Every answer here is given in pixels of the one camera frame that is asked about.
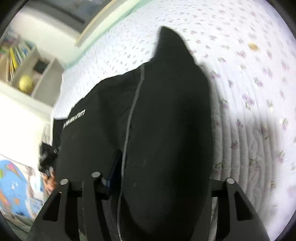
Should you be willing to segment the person's left hand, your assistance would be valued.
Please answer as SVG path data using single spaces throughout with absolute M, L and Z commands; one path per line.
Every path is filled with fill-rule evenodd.
M 46 189 L 46 192 L 48 194 L 51 194 L 57 186 L 55 175 L 51 174 L 50 176 L 47 176 L 47 175 L 43 174 L 42 177 L 43 177 L 43 183 L 44 183 L 44 187 Z

